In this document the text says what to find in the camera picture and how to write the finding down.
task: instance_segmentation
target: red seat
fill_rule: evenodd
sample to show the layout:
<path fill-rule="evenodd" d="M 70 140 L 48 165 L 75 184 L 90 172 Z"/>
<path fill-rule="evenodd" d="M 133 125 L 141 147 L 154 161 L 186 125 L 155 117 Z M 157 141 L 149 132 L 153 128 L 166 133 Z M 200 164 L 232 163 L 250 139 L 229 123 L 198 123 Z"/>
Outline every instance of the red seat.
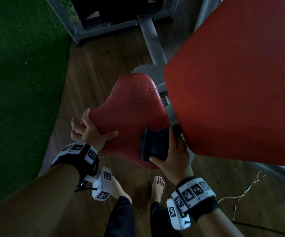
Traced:
<path fill-rule="evenodd" d="M 129 74 L 117 81 L 106 102 L 89 114 L 101 134 L 119 131 L 100 152 L 125 156 L 143 167 L 157 169 L 142 161 L 141 135 L 146 126 L 158 131 L 170 126 L 156 85 L 141 73 Z"/>
<path fill-rule="evenodd" d="M 164 81 L 193 152 L 285 165 L 285 0 L 224 0 Z"/>

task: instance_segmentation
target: black pants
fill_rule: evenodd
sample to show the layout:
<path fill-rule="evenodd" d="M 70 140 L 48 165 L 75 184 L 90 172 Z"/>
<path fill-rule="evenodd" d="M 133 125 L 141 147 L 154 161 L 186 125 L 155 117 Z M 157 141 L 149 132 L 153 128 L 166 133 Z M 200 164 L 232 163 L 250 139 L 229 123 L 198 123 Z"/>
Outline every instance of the black pants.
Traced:
<path fill-rule="evenodd" d="M 168 210 L 159 202 L 154 202 L 150 208 L 150 226 L 152 237 L 183 235 L 175 230 L 171 223 Z M 109 215 L 104 237 L 135 237 L 133 208 L 129 200 L 121 196 Z"/>

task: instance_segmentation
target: green carpet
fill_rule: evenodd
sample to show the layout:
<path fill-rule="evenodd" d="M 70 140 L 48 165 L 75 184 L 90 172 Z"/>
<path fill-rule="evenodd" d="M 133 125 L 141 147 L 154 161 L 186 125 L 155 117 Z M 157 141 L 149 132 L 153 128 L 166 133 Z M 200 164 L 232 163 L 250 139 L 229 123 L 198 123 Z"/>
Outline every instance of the green carpet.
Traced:
<path fill-rule="evenodd" d="M 0 0 L 0 201 L 38 174 L 69 45 L 46 0 Z"/>

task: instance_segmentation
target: bare foot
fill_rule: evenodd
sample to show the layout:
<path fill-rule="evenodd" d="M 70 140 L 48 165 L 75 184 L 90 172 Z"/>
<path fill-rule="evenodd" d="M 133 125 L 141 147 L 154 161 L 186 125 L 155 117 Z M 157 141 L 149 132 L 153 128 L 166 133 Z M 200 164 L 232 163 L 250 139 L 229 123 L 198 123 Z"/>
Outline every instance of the bare foot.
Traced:
<path fill-rule="evenodd" d="M 127 199 L 129 199 L 130 203 L 133 204 L 133 201 L 131 200 L 130 196 L 127 193 L 125 193 L 120 183 L 115 179 L 114 176 L 112 176 L 112 181 L 113 181 L 112 196 L 117 200 L 119 197 L 125 196 Z"/>
<path fill-rule="evenodd" d="M 161 202 L 161 196 L 163 189 L 165 187 L 165 182 L 161 176 L 155 176 L 152 183 L 151 197 L 148 202 L 148 209 L 150 210 L 151 205 L 154 202 Z"/>

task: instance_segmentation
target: hand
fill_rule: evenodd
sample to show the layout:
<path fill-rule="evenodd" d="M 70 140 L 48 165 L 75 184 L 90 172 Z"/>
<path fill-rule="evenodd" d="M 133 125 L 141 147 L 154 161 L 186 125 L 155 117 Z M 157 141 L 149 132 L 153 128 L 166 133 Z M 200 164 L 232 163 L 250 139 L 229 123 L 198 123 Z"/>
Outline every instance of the hand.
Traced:
<path fill-rule="evenodd" d="M 85 124 L 86 128 L 80 126 L 77 123 L 77 120 L 75 118 L 72 118 L 71 120 L 71 139 L 77 142 L 81 143 L 87 143 L 90 146 L 93 146 L 95 149 L 97 149 L 98 152 L 100 152 L 105 143 L 118 136 L 118 131 L 112 131 L 105 135 L 101 135 L 97 129 L 97 127 L 91 122 L 89 119 L 89 112 L 90 109 L 87 109 L 84 111 L 82 116 L 82 121 Z"/>
<path fill-rule="evenodd" d="M 149 160 L 158 166 L 175 185 L 186 177 L 194 176 L 190 165 L 190 155 L 186 151 L 186 144 L 181 135 L 178 137 L 176 144 L 172 127 L 169 130 L 168 158 L 162 161 L 151 156 Z"/>

